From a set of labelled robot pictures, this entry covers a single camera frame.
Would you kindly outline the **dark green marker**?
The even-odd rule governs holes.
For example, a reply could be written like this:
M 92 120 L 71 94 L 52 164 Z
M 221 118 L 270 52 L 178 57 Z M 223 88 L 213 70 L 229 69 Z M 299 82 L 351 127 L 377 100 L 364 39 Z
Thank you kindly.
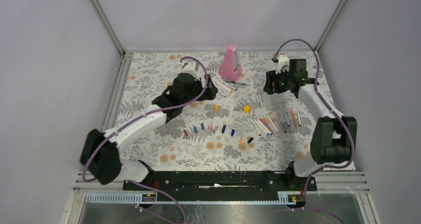
M 236 82 L 236 81 L 229 81 L 229 80 L 226 80 L 226 82 L 227 83 L 230 83 L 230 84 L 241 85 L 241 86 L 247 86 L 248 85 L 247 83 Z

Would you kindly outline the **purple capped white marker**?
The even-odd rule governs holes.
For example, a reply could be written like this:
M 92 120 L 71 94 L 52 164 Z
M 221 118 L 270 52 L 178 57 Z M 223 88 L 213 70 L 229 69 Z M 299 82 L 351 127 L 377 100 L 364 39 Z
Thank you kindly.
M 270 128 L 267 126 L 267 124 L 262 119 L 257 119 L 257 122 L 265 130 L 267 136 L 271 136 L 273 134 L 273 132 L 270 130 Z

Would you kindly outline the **magenta capped white marker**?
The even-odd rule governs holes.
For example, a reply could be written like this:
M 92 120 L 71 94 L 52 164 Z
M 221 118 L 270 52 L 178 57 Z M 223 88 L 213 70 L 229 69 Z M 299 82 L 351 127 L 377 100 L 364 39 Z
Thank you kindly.
M 218 78 L 223 84 L 225 84 L 226 86 L 228 86 L 231 90 L 235 90 L 237 91 L 237 88 L 233 87 L 232 85 L 230 85 L 229 83 L 225 82 L 223 79 Z

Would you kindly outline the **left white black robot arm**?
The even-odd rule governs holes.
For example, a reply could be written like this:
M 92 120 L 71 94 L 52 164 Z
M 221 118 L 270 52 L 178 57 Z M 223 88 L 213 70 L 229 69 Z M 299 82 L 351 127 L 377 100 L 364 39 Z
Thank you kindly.
M 141 189 L 153 186 L 151 170 L 142 161 L 122 159 L 121 153 L 143 135 L 161 127 L 182 113 L 185 106 L 204 100 L 214 100 L 218 89 L 211 76 L 205 72 L 198 75 L 198 67 L 192 57 L 182 62 L 182 71 L 152 103 L 132 120 L 105 131 L 91 130 L 86 137 L 79 162 L 84 167 L 82 179 L 88 182 L 86 173 L 92 174 L 92 181 L 102 185 L 113 181 L 134 181 Z

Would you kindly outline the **pink translucent marker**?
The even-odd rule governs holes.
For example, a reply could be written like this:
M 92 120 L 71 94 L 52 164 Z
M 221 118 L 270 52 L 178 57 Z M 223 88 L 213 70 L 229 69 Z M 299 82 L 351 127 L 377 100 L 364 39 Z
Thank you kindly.
M 259 121 L 266 127 L 267 130 L 269 130 L 269 132 L 271 133 L 271 135 L 276 135 L 277 134 L 276 131 L 274 131 L 270 127 L 269 123 L 265 119 L 260 118 Z

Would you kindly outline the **dark blue capped marker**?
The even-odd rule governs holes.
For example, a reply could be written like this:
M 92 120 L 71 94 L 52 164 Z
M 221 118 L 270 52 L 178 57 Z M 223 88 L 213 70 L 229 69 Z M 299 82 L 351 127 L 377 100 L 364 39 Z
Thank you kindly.
M 276 118 L 276 121 L 277 121 L 277 123 L 279 124 L 280 128 L 282 129 L 282 131 L 283 131 L 284 133 L 287 133 L 287 129 L 283 126 L 283 124 L 282 124 L 282 122 L 281 122 L 280 118 L 277 116 L 277 114 L 276 114 L 276 112 L 275 112 L 275 111 L 273 111 L 273 115 L 274 115 L 274 117 Z

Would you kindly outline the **red brown capped marker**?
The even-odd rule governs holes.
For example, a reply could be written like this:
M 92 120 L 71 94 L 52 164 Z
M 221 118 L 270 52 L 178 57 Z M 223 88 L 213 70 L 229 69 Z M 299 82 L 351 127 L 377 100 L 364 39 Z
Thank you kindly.
M 254 129 L 256 130 L 256 133 L 258 134 L 258 136 L 261 136 L 262 134 L 261 134 L 258 126 L 256 125 L 255 120 L 253 118 L 250 118 L 250 120 L 251 120 L 251 123 L 253 124 Z

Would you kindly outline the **orange brown marker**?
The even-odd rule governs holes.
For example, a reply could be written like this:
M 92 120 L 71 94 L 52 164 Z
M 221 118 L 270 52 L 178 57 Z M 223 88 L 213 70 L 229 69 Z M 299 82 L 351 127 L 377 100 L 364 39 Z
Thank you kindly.
M 299 122 L 298 122 L 298 119 L 296 117 L 296 114 L 292 109 L 290 110 L 290 113 L 291 113 L 291 116 L 292 116 L 294 126 L 298 129 L 299 128 Z

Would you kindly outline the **grey white marker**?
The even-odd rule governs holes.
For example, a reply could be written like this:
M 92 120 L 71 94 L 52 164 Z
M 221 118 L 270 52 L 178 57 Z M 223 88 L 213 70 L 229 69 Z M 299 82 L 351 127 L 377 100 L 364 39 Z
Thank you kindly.
M 267 119 L 268 119 L 269 123 L 271 124 L 271 126 L 272 126 L 273 130 L 274 130 L 276 133 L 278 133 L 278 132 L 279 132 L 279 130 L 277 129 L 277 127 L 276 127 L 275 123 L 273 122 L 273 120 L 271 119 L 271 117 L 270 117 L 270 115 L 269 115 L 269 114 L 267 114 Z

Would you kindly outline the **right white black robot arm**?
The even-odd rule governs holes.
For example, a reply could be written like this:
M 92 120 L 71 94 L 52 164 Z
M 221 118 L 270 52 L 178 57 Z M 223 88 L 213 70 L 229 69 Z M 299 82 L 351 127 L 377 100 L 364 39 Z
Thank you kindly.
M 264 92 L 269 95 L 291 92 L 308 109 L 316 126 L 310 143 L 310 153 L 292 163 L 293 172 L 285 176 L 285 184 L 297 190 L 304 177 L 323 168 L 345 168 L 354 158 L 357 121 L 345 116 L 328 102 L 318 89 L 317 78 L 309 77 L 305 59 L 274 57 L 277 68 L 266 73 Z

